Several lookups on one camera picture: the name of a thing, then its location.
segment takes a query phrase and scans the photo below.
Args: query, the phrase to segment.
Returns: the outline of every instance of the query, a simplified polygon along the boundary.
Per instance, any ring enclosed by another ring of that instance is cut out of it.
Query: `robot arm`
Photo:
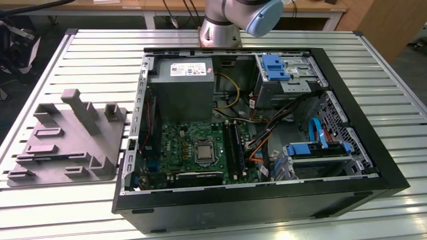
[[[239,28],[253,37],[264,36],[280,19],[283,6],[281,0],[207,0],[200,45],[237,47]]]

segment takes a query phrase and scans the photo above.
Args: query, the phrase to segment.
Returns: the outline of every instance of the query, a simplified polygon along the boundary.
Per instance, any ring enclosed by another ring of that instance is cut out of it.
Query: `3d printed part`
[[[25,150],[16,156],[16,166],[7,184],[13,186],[111,180],[116,163],[127,110],[117,104],[95,109],[81,102],[77,89],[61,95],[72,110],[40,104],[39,119]]]

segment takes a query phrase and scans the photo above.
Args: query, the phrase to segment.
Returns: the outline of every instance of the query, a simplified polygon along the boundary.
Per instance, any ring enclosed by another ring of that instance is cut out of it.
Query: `table surface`
[[[196,47],[195,30],[80,30],[67,35],[0,146],[0,239],[116,240],[144,236],[111,213],[116,179],[43,188],[8,188],[7,171],[36,124],[39,103],[55,103],[77,88],[95,107],[133,109],[144,47]],[[399,76],[352,32],[272,31],[261,38],[241,32],[244,47],[323,48],[411,187],[340,217],[165,233],[180,239],[375,239],[427,234],[426,107]],[[125,126],[123,135],[129,134]],[[127,146],[123,138],[121,149]]]
[[[205,9],[207,0],[192,0],[197,10]],[[16,8],[31,6],[36,4],[51,3],[52,0],[3,0],[0,2],[0,8]],[[165,0],[167,6],[171,11],[187,11],[185,5],[181,0]],[[339,0],[335,5],[328,4],[324,0],[296,0],[296,8],[299,12],[347,12],[348,7]],[[165,11],[163,0],[121,0],[121,3],[113,4],[93,4],[93,0],[76,0],[75,2],[56,7],[61,10],[153,10]],[[293,5],[284,6],[285,12],[293,11]]]

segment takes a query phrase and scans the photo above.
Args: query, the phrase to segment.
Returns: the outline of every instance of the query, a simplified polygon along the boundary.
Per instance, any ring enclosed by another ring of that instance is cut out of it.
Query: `aluminum table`
[[[7,173],[36,124],[39,103],[67,105],[77,88],[95,107],[132,110],[144,47],[196,47],[195,30],[79,30],[64,36],[0,147],[0,239],[375,239],[427,234],[427,109],[363,36],[352,32],[241,33],[244,47],[324,48],[411,187],[340,217],[143,235],[111,213],[116,180],[41,188],[9,188]],[[124,127],[125,149],[129,126]]]

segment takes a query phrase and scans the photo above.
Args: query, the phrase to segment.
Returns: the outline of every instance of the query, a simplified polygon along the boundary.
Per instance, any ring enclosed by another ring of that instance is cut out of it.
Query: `table leg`
[[[143,17],[145,20],[147,29],[156,29],[155,15],[156,14],[153,11],[144,11],[143,12]]]
[[[339,21],[341,19],[343,13],[341,12],[332,12],[329,14],[329,17],[325,21],[323,31],[335,31],[335,28],[339,24]]]

